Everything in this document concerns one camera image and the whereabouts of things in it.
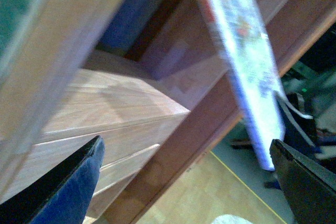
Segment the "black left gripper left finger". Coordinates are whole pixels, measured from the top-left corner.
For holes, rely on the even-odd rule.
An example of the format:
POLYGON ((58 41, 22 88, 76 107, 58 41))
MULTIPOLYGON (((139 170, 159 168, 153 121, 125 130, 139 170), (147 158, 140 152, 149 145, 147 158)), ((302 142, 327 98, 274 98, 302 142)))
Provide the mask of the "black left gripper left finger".
POLYGON ((83 223, 98 183, 104 141, 83 147, 1 204, 1 223, 83 223))

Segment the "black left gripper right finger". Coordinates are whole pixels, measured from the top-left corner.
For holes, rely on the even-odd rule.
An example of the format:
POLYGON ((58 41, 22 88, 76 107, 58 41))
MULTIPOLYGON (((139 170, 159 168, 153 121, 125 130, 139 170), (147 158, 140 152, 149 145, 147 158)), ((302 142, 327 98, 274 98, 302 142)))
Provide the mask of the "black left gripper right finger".
POLYGON ((297 223, 335 223, 335 173, 280 140, 270 156, 297 223))

